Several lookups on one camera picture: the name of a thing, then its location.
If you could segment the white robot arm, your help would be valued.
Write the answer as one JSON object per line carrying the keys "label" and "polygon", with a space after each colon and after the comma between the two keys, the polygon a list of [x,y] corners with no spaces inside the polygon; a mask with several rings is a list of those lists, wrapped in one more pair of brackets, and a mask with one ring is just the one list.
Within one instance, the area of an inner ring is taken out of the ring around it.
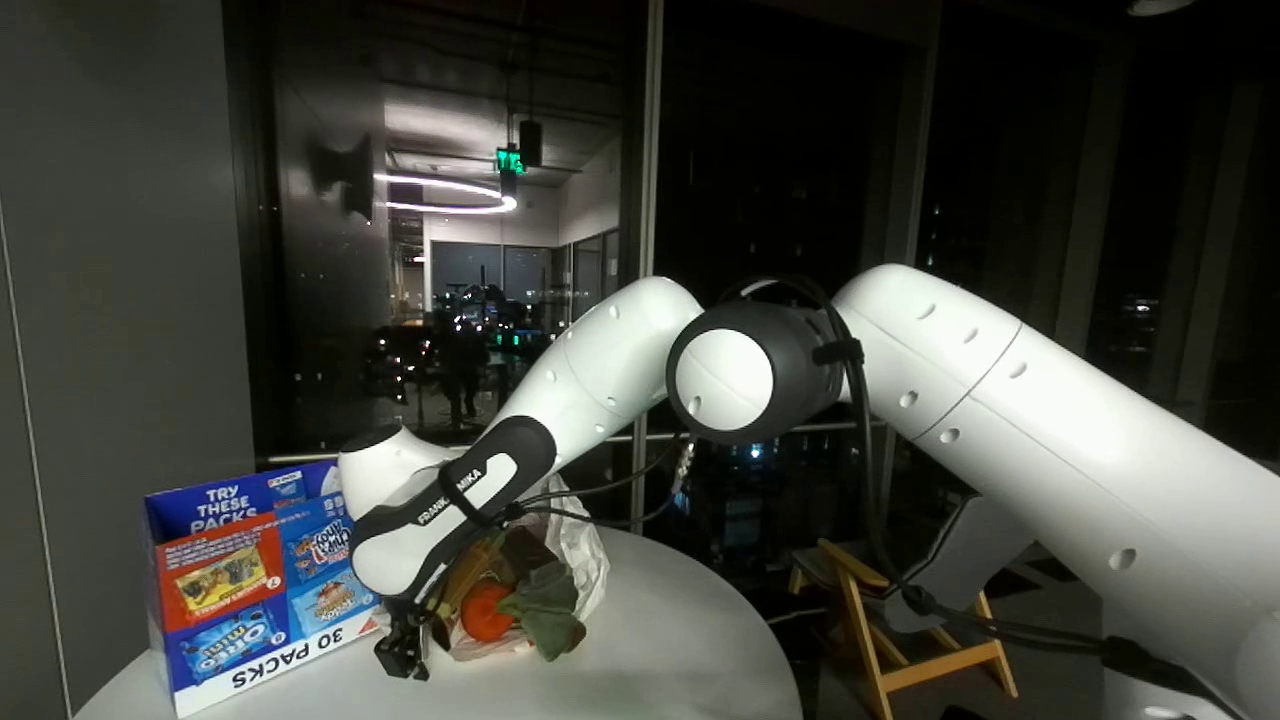
{"label": "white robot arm", "polygon": [[653,407],[686,436],[753,444],[853,407],[963,479],[971,541],[944,541],[895,585],[904,620],[996,576],[996,546],[1038,541],[1128,641],[1227,704],[1280,720],[1280,474],[1123,387],[998,303],[907,262],[838,293],[699,303],[638,274],[592,303],[457,447],[413,431],[347,451],[350,572],[389,603],[428,600],[484,532]]}

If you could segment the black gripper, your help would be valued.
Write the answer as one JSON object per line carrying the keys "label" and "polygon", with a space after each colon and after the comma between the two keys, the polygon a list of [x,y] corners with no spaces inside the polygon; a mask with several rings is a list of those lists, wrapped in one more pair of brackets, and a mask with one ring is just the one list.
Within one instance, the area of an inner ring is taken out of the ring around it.
{"label": "black gripper", "polygon": [[428,643],[437,641],[438,616],[422,603],[391,603],[389,632],[376,641],[376,658],[397,681],[428,681]]}

